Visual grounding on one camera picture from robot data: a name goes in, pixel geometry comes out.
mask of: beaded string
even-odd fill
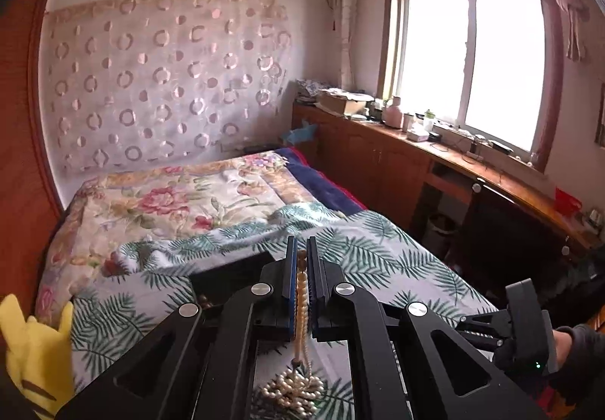
[[[309,286],[307,284],[307,252],[296,254],[296,314],[294,334],[294,358],[292,367],[278,374],[262,388],[266,398],[293,410],[300,417],[310,417],[317,412],[314,401],[324,394],[324,383],[311,373],[307,327],[309,325]],[[305,374],[299,372],[304,366]]]

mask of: wooden countertop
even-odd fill
[[[295,107],[301,108],[299,110],[300,113],[303,113],[303,111],[307,109],[311,109],[309,106],[295,105]],[[332,116],[316,107],[313,109],[320,115]],[[349,120],[346,120],[345,118],[332,117],[349,122]],[[385,137],[396,138],[402,142],[406,142],[408,145],[424,151],[438,163],[445,164],[466,176],[484,179],[488,184],[493,185],[502,193],[507,194],[515,202],[518,202],[519,205],[537,215],[546,223],[559,228],[586,249],[601,244],[601,241],[594,234],[586,231],[582,224],[577,220],[567,218],[556,211],[554,200],[500,170],[496,170],[487,164],[475,161],[450,146],[431,142],[412,142],[406,138],[406,134],[403,133],[403,131],[391,129],[382,124],[371,121],[350,121],[350,123],[356,124],[361,128],[369,128]]]

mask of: window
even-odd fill
[[[447,123],[504,143],[525,161],[537,152],[543,170],[555,106],[558,113],[553,90],[561,85],[552,73],[558,40],[549,4],[392,0],[384,95],[400,96],[408,111],[430,109]]]

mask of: metal bolt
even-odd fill
[[[351,295],[353,292],[355,292],[355,287],[350,283],[339,283],[337,285],[337,293],[340,295]]]
[[[251,290],[254,295],[267,295],[267,293],[271,292],[271,285],[262,282],[255,283]]]
[[[181,314],[181,316],[183,317],[193,317],[197,314],[199,310],[200,308],[197,307],[197,305],[188,302],[187,304],[183,304],[181,307],[178,308],[178,313]]]
[[[422,302],[412,302],[408,305],[408,311],[412,316],[421,317],[427,313],[428,309]]]

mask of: wall covering with circles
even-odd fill
[[[136,170],[274,142],[286,24],[276,0],[109,0],[48,14],[40,97],[53,164]]]

